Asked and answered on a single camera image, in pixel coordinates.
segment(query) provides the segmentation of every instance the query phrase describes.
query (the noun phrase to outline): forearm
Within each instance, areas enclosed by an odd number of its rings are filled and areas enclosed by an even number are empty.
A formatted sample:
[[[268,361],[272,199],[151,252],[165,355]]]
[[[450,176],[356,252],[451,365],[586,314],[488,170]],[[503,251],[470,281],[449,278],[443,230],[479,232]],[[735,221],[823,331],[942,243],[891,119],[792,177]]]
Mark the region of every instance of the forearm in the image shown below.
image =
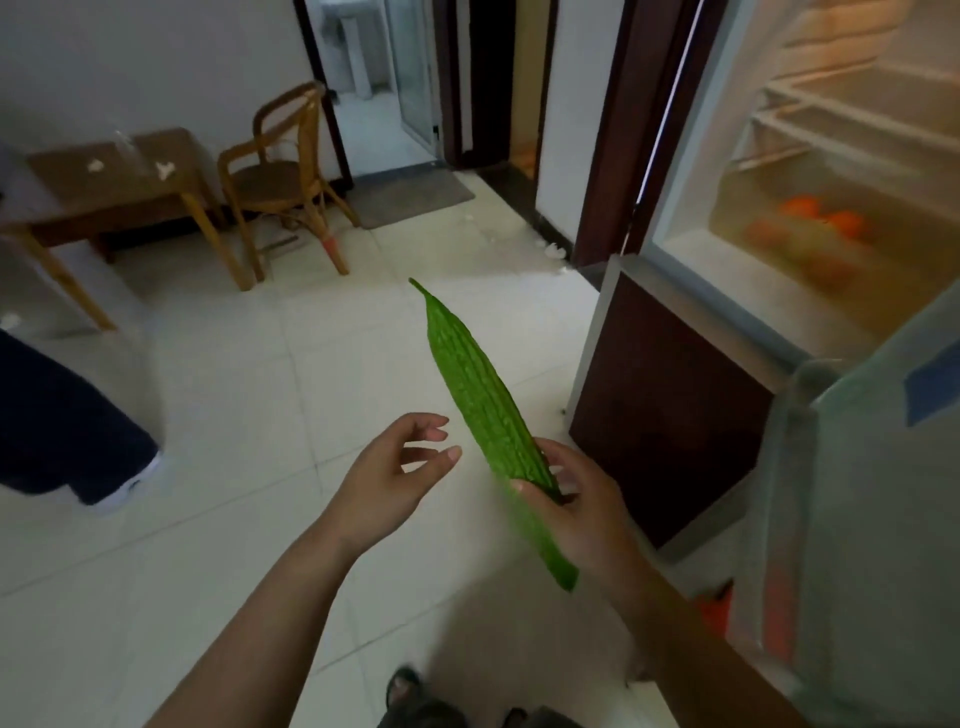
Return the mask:
[[[807,723],[639,554],[613,606],[630,628],[648,670],[682,728]]]
[[[287,725],[353,560],[323,518],[314,523],[270,569],[149,728]]]

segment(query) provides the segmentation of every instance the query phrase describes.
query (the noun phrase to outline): chair backrest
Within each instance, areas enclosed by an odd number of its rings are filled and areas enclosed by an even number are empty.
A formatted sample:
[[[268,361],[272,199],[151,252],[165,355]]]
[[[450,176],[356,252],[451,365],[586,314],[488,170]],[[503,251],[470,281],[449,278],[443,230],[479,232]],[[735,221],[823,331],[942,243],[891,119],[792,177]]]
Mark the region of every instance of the chair backrest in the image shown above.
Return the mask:
[[[297,127],[297,148],[300,164],[300,186],[304,193],[320,176],[318,166],[319,131],[320,131],[320,102],[326,94],[326,88],[318,82],[301,84],[291,88],[286,93],[277,96],[269,104],[264,105],[253,116],[253,141],[256,144],[256,153],[260,162],[267,161],[267,147],[276,143],[284,134]],[[263,131],[263,122],[274,111],[288,104],[302,99],[303,103],[282,121],[277,122],[267,131]]]

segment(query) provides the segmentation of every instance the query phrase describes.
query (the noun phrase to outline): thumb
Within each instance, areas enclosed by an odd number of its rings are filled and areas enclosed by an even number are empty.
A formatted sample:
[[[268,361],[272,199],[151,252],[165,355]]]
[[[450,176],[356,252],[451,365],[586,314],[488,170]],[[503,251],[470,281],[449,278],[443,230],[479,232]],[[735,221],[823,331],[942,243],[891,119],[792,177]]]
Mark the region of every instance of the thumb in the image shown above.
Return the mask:
[[[527,480],[511,480],[510,487],[513,488],[520,499],[530,506],[543,524],[550,529],[550,532],[557,535],[557,531],[564,527],[564,523],[570,518],[562,506],[557,505],[550,499],[544,491]]]
[[[433,486],[440,482],[440,479],[444,477],[444,475],[453,470],[453,466],[457,464],[462,454],[463,450],[459,445],[447,448],[442,452],[438,452],[419,468],[403,477],[406,478],[407,482],[420,494],[420,497],[423,497]]]

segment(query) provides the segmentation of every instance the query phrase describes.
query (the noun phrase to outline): wooden table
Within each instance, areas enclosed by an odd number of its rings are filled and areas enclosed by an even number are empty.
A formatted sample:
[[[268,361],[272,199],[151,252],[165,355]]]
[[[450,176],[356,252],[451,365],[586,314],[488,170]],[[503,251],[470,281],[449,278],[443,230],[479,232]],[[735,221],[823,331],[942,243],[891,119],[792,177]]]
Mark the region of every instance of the wooden table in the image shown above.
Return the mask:
[[[169,129],[135,136],[133,141],[143,164],[125,158],[112,142],[27,157],[27,164],[56,198],[60,209],[38,219],[8,221],[0,228],[0,232],[18,239],[101,329],[116,326],[50,248],[84,239],[96,247],[101,233],[181,217],[185,207],[240,290],[250,290],[253,285],[249,272],[224,244],[204,210],[206,206],[218,224],[226,226],[220,203],[206,182],[206,155],[193,135],[186,129]],[[94,159],[104,165],[99,172],[87,169]],[[173,162],[176,170],[162,180],[157,162]]]

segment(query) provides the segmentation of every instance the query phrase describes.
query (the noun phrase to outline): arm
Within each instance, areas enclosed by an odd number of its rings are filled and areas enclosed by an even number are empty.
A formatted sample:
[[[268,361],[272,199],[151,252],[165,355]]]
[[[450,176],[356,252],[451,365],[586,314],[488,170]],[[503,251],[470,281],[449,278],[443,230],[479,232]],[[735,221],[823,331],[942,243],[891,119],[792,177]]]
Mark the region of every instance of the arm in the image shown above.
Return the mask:
[[[323,514],[270,569],[148,728],[289,724],[350,567],[410,518],[459,459],[456,447],[404,447],[442,441],[446,422],[440,415],[404,415],[360,453]],[[421,461],[411,473],[401,468]]]
[[[564,555],[588,573],[633,633],[660,692],[683,728],[777,725],[808,728],[770,686],[643,558],[617,484],[585,455],[537,440],[579,495],[566,506],[513,481]]]

